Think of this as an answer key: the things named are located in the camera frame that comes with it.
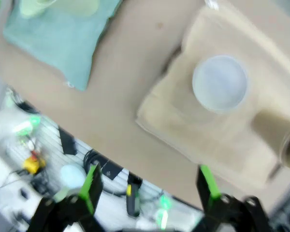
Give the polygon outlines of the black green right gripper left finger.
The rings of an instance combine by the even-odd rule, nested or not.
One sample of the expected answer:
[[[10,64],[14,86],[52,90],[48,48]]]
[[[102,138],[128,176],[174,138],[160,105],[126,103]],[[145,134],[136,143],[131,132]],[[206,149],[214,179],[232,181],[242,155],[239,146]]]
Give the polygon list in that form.
[[[100,165],[94,165],[79,190],[64,192],[58,198],[42,198],[30,220],[29,231],[63,232],[75,223],[83,232],[104,231],[94,218],[103,189],[101,175]]]

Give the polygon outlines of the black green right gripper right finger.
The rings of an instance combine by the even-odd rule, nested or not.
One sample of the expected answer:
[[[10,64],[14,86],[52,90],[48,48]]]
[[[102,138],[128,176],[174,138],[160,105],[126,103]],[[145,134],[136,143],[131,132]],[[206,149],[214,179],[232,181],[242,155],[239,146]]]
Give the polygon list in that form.
[[[214,176],[206,165],[198,166],[196,187],[203,207],[203,217],[194,232],[218,232],[232,227],[235,232],[271,232],[269,219],[255,196],[239,200],[221,193]]]

